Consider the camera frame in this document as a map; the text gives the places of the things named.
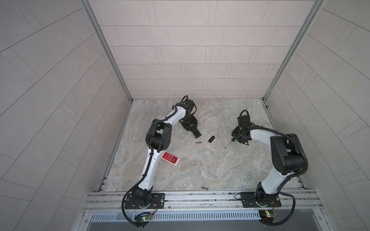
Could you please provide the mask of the black battery cover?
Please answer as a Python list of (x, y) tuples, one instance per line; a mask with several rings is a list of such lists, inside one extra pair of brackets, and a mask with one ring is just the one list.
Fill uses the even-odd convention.
[(208, 140), (208, 142), (209, 142), (209, 143), (212, 143), (212, 142), (214, 141), (214, 139), (215, 139), (215, 136), (212, 136), (212, 137)]

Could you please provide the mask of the red white remote control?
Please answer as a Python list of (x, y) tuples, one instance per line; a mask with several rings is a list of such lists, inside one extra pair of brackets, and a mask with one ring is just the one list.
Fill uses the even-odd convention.
[(177, 166), (178, 163), (179, 163), (179, 160), (180, 158), (169, 153), (169, 152), (164, 152), (162, 157), (161, 157), (164, 161), (166, 161), (167, 163), (170, 163), (174, 166)]

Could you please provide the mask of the black remote control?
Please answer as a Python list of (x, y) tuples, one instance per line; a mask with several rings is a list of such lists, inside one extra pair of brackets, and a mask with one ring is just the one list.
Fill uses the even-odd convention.
[(195, 136), (196, 139), (201, 136), (201, 133), (200, 133), (200, 131), (198, 130), (197, 127), (192, 127), (191, 132), (193, 133), (193, 135)]

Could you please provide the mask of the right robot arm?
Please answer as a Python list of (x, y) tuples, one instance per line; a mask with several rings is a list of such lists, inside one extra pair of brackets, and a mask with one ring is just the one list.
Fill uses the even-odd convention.
[(261, 207), (272, 204), (282, 187), (293, 177), (307, 171), (308, 160), (300, 145), (298, 137), (265, 128), (251, 122), (249, 112), (241, 111), (237, 118), (238, 125), (232, 131), (232, 142), (248, 145), (256, 140), (267, 144), (271, 149), (273, 168), (268, 176), (257, 185), (253, 196), (255, 203)]

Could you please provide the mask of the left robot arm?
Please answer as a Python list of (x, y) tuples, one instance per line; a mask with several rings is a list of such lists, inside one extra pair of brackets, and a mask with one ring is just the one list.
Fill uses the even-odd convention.
[(192, 112), (196, 108), (195, 103), (186, 95), (172, 107), (172, 112), (166, 117), (152, 121), (145, 136), (145, 143), (148, 146), (145, 167), (139, 182), (130, 190), (133, 193), (134, 201), (139, 206), (147, 207), (150, 204), (154, 175), (160, 158), (170, 145), (173, 125), (180, 122), (183, 128), (192, 132), (196, 139), (201, 136), (198, 130), (198, 121)]

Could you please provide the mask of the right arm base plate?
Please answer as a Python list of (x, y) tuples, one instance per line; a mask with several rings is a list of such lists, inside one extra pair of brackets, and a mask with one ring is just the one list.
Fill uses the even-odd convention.
[(244, 208), (281, 207), (278, 193), (266, 194), (264, 192), (241, 192), (239, 195)]

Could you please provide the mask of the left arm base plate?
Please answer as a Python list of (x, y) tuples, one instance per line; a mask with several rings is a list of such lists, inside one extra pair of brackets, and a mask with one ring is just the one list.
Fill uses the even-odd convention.
[(125, 201), (125, 209), (163, 209), (165, 201), (164, 193), (152, 193), (144, 197), (130, 193)]

